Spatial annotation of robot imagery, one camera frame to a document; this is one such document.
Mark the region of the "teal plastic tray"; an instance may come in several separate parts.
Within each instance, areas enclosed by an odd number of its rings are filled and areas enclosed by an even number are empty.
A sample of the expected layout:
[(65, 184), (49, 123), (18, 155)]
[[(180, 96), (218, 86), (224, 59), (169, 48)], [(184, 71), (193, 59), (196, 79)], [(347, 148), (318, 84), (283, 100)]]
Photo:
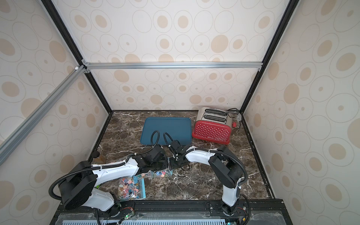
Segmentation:
[(192, 142), (191, 120), (189, 118), (176, 117), (149, 117), (145, 120), (140, 138), (142, 145), (151, 144), (151, 135), (154, 131), (160, 132), (158, 144), (166, 145), (163, 134), (167, 132), (173, 140), (181, 145), (189, 145)]

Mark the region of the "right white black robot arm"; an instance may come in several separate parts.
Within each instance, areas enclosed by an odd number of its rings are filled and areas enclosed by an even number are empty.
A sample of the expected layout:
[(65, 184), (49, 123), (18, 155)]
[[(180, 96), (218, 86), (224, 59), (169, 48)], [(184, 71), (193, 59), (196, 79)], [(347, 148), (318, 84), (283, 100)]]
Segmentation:
[(217, 149), (204, 149), (190, 145), (180, 145), (172, 141), (168, 145), (172, 157), (169, 159), (170, 168), (181, 168), (190, 163), (208, 165), (223, 185), (222, 202), (234, 207), (240, 197), (241, 185), (248, 180), (248, 173), (243, 163), (224, 145)]

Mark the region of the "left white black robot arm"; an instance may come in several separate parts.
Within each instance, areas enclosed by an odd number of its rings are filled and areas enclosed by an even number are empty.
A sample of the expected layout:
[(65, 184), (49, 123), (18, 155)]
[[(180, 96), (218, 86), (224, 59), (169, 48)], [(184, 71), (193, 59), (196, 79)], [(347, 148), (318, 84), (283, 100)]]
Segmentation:
[(165, 150), (157, 144), (146, 152), (128, 155), (115, 163), (91, 165), (82, 161), (71, 172), (54, 181), (48, 194), (61, 201), (66, 210), (87, 206), (105, 212), (115, 205), (116, 200), (111, 193), (98, 190), (96, 186), (122, 177), (166, 168), (168, 157)]

